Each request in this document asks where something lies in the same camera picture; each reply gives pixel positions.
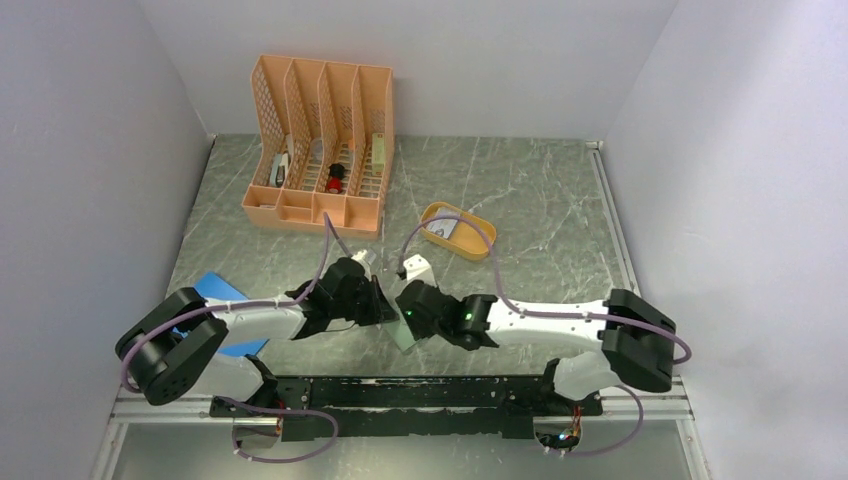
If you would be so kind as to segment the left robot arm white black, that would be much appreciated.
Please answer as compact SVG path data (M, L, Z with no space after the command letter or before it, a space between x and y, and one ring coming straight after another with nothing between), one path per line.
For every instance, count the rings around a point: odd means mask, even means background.
M286 407L279 382L254 354L226 347L257 339L297 341L340 320L365 327L398 320L378 278L362 260L341 257L280 297L232 302L177 290L116 343L122 386L152 406L187 393L215 397L225 412L270 415Z

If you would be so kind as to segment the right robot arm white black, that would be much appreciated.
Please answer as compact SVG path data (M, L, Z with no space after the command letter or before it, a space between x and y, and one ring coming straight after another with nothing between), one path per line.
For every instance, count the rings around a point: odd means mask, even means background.
M518 344L563 344L539 391L550 413L616 385L652 393L672 386L676 325L637 294L613 289L605 300L578 304L509 302L491 294L457 299L421 280L396 299L415 339L438 335L473 351Z

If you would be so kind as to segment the card in yellow tray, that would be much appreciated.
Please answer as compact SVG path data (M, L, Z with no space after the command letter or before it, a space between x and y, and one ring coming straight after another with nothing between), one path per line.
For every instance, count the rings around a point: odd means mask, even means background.
M426 230L438 238L448 240L459 224L456 215L438 214L438 219L431 221Z

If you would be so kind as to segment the yellow oval tray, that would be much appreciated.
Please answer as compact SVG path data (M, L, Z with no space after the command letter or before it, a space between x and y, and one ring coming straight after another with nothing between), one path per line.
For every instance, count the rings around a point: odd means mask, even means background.
M456 215L459 224L451 237L445 240L426 230L429 222L421 229L427 240L469 261L481 261L489 255L487 242L494 244L497 238L497 231L490 222L446 202L430 204L420 221L428 221L438 214Z

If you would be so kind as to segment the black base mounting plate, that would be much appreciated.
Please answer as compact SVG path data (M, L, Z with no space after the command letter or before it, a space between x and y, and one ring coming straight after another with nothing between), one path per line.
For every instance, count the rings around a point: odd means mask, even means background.
M258 400L283 407L284 442L340 437L498 434L531 439L535 420L597 417L592 392L581 400L554 393L542 375L509 376L279 376L275 393Z

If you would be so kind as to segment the red black small bottle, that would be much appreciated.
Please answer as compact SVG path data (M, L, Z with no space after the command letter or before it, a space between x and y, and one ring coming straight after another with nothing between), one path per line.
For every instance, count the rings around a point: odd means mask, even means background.
M328 179L326 183L326 192L331 194L340 194L343 192L343 180L346 174L346 168L341 163L333 163L328 169Z

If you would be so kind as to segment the blue notebook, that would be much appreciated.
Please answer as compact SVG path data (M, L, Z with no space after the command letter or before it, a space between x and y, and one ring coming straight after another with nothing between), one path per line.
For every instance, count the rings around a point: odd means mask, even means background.
M204 297L228 301L246 301L247 297L226 282L215 272L207 272L197 280L193 288ZM256 339L232 345L222 346L219 352L231 357L242 357L245 355L256 356L268 342L267 339Z

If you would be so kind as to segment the grey white utility knife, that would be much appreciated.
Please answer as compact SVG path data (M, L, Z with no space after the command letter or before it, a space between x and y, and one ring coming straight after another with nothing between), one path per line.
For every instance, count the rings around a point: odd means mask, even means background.
M271 187L282 188L285 185L290 162L291 156L288 150L274 155L269 174L269 185Z

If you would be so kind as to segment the pale green eraser box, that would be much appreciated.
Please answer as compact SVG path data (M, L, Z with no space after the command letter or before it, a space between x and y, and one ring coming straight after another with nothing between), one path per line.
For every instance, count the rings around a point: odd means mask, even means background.
M386 165L385 135L374 133L371 141L371 172L375 176L381 176Z

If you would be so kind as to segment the peach plastic file organizer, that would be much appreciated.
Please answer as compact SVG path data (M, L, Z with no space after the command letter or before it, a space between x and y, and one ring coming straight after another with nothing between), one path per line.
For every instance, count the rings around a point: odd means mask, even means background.
M251 73L261 157L242 201L263 228L318 232L330 219L346 237L375 239L384 219L394 155L394 71L386 66L262 55ZM371 172L374 133L386 165ZM285 185L269 185L275 154L291 156ZM346 168L343 192L326 192L328 169Z

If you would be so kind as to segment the aluminium rail frame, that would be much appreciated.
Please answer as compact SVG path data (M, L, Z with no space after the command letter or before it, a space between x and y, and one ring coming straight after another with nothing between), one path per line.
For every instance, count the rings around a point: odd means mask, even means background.
M614 388L668 398L676 325L642 298L629 254L616 240L625 284L601 300L527 303L491 294L442 291L431 264L402 253L402 292L385 297L367 251L323 259L315 275L276 298L233 301L195 288L173 292L117 342L123 384L151 406L207 398L211 418L278 440L474 435L533 439L547 452L580 455L584 419L602 413ZM400 331L408 348L431 337L468 351L560 342L576 355L550 360L538 375L276 375L252 354L227 354L259 339L298 341L335 320Z

